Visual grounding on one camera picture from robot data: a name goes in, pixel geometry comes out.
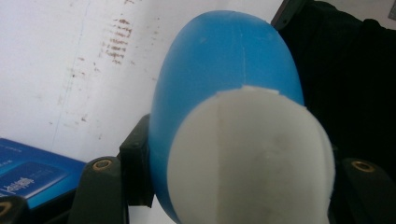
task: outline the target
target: blue box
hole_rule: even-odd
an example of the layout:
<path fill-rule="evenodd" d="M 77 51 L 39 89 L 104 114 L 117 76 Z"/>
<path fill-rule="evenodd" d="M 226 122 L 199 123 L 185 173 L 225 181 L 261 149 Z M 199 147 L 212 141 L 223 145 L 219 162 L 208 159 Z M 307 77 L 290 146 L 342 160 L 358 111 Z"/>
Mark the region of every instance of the blue box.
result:
<path fill-rule="evenodd" d="M 19 195 L 30 208 L 78 186 L 85 163 L 0 138 L 0 197 Z"/>

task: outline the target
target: stained white surface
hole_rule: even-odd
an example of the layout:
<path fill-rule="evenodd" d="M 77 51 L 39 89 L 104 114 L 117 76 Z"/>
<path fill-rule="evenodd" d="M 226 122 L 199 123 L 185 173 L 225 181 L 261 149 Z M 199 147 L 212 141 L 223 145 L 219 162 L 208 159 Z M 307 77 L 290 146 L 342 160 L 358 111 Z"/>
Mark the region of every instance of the stained white surface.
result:
<path fill-rule="evenodd" d="M 82 161 L 114 156 L 149 113 L 178 31 L 209 10 L 270 21 L 281 0 L 2 0 L 0 136 Z M 155 203 L 132 223 L 172 223 Z"/>

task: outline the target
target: black plastic bracket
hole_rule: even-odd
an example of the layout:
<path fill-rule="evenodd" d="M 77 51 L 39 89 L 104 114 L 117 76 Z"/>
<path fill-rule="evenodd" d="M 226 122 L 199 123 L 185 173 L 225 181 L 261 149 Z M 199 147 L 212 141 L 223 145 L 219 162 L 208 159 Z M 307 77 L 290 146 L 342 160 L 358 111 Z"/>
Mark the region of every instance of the black plastic bracket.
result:
<path fill-rule="evenodd" d="M 337 168 L 331 204 L 334 223 L 396 223 L 396 185 L 378 165 L 344 159 Z"/>
<path fill-rule="evenodd" d="M 1 224 L 34 224 L 25 199 L 19 196 L 0 197 Z"/>
<path fill-rule="evenodd" d="M 289 24 L 291 18 L 299 13 L 307 0 L 283 0 L 274 18 L 271 20 L 271 25 L 278 31 L 282 30 Z"/>
<path fill-rule="evenodd" d="M 103 157 L 85 166 L 67 223 L 129 223 L 119 159 Z"/>
<path fill-rule="evenodd" d="M 144 116 L 120 146 L 119 158 L 129 205 L 151 207 L 154 190 L 149 172 L 149 115 Z"/>

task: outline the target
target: white cap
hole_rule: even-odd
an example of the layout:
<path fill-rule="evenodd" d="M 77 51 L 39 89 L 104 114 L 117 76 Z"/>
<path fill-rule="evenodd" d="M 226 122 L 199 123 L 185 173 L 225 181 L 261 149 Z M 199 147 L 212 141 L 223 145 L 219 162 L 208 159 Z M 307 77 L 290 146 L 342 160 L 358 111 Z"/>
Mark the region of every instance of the white cap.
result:
<path fill-rule="evenodd" d="M 167 178 L 184 224 L 328 223 L 332 148 L 305 107 L 244 87 L 190 112 L 174 139 Z"/>

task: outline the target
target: blue egg-shaped object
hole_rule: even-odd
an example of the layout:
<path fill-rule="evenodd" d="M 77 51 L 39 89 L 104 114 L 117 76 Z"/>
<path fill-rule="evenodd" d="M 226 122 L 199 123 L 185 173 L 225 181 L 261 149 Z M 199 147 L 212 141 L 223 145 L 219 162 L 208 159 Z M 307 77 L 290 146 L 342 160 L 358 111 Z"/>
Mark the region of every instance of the blue egg-shaped object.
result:
<path fill-rule="evenodd" d="M 179 218 L 169 196 L 167 178 L 175 135 L 198 104 L 220 91 L 243 86 L 276 90 L 304 104 L 293 59 L 270 24 L 234 11 L 211 11 L 190 21 L 163 62 L 148 134 L 154 190 L 175 222 Z"/>

